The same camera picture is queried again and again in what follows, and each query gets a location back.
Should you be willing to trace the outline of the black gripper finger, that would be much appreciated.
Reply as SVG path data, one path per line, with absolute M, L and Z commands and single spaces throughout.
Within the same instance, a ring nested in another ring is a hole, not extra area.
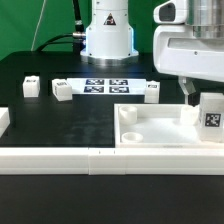
M 196 106 L 199 102 L 199 93 L 193 83 L 192 78 L 182 77 L 178 78 L 178 83 L 184 94 L 184 102 L 186 105 Z

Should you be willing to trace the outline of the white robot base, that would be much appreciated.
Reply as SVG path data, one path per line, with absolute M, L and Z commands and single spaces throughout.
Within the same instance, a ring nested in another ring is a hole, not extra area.
M 128 0 L 92 0 L 92 21 L 86 28 L 84 62 L 118 66 L 138 59 L 129 25 Z

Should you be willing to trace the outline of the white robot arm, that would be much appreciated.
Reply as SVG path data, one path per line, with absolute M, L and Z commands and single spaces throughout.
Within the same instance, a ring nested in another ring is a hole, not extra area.
M 178 77 L 185 103 L 192 79 L 224 82 L 224 0 L 167 0 L 153 16 L 154 66 Z

